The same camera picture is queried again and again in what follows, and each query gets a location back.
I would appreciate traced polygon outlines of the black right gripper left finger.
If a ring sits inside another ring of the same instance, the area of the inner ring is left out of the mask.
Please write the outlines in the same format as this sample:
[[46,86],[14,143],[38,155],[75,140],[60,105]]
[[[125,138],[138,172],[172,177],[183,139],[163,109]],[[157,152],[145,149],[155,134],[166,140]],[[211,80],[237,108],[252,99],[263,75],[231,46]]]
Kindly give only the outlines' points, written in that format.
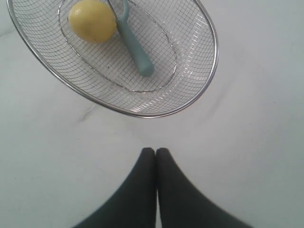
[[116,192],[76,228],[154,228],[157,211],[156,159],[142,149],[133,169]]

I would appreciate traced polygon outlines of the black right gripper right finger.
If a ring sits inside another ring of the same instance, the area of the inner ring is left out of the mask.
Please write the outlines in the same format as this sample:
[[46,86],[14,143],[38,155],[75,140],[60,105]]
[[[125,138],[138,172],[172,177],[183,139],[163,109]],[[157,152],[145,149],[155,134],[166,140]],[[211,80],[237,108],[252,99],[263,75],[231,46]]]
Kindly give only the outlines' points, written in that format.
[[183,174],[170,151],[156,151],[163,228],[250,228],[205,197]]

